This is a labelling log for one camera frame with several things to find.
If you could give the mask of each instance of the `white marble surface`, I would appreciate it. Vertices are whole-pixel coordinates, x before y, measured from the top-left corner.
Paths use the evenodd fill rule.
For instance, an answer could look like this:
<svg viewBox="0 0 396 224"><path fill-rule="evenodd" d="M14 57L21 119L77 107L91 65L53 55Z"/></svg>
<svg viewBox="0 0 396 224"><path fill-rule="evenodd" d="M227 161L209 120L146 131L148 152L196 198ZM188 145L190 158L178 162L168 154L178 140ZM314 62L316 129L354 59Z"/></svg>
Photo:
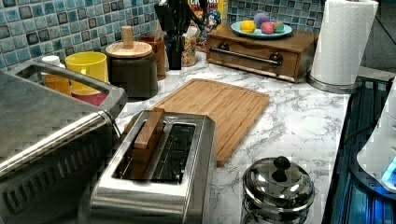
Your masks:
<svg viewBox="0 0 396 224"><path fill-rule="evenodd" d="M270 96L270 104L244 141L225 166L215 172L212 223L240 223L242 175L254 161L277 156L286 156L311 176L316 197L305 223L320 223L349 95L319 91L305 82L294 84L214 65L206 62L204 53L197 53L195 66L167 72L166 79L159 81L156 96L128 103L117 118L120 130L133 114L154 105L192 78L229 83Z"/></svg>

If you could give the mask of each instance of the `paper towel roll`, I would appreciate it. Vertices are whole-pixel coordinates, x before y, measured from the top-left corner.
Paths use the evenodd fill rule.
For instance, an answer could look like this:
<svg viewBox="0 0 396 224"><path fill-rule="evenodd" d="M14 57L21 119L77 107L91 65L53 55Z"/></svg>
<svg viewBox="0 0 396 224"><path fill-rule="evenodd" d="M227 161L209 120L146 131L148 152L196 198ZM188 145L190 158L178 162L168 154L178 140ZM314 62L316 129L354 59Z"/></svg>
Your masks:
<svg viewBox="0 0 396 224"><path fill-rule="evenodd" d="M311 76L331 85L355 83L378 3L327 0Z"/></svg>

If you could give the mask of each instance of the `fruit bowl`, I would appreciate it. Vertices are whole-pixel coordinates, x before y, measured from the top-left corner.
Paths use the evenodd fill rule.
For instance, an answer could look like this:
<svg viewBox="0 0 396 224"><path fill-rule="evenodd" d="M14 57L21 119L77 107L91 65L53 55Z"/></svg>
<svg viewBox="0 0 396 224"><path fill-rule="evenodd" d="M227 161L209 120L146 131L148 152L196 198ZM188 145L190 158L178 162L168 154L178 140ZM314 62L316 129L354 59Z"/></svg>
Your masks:
<svg viewBox="0 0 396 224"><path fill-rule="evenodd" d="M245 33L245 32L241 31L240 26L241 26L241 21L238 21L238 22L233 23L231 25L231 28L240 35L245 35L245 36L249 36L249 37L257 38L257 39L276 38L276 37L280 37L282 35L287 35L287 34L291 33L291 31L292 31L291 27L289 27L288 25L285 25L285 28L283 29L282 33L273 33L271 35L266 35L266 34L262 33L261 29L256 29L254 31L254 33Z"/></svg>

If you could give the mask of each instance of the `plate of fruit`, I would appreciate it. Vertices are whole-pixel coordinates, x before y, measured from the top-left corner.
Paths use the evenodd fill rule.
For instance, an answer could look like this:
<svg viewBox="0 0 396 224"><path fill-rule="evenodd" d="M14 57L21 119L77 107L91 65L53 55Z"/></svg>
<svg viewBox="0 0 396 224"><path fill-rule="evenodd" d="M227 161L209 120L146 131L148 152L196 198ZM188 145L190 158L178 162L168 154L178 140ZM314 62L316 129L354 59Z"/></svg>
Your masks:
<svg viewBox="0 0 396 224"><path fill-rule="evenodd" d="M292 29L282 21L270 21L265 13L257 13L254 21L238 21L231 28L240 35L254 38L275 38L291 33Z"/></svg>

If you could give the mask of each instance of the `bread box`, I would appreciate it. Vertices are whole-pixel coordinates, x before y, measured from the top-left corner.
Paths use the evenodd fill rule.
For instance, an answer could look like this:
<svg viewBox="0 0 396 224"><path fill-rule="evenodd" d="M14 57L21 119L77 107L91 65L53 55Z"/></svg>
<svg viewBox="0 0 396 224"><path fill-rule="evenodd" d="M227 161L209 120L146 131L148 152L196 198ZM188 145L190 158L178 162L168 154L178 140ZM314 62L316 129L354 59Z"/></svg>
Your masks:
<svg viewBox="0 0 396 224"><path fill-rule="evenodd" d="M260 75L299 82L310 71L318 35L292 31L277 38L238 35L230 26L207 36L206 59Z"/></svg>

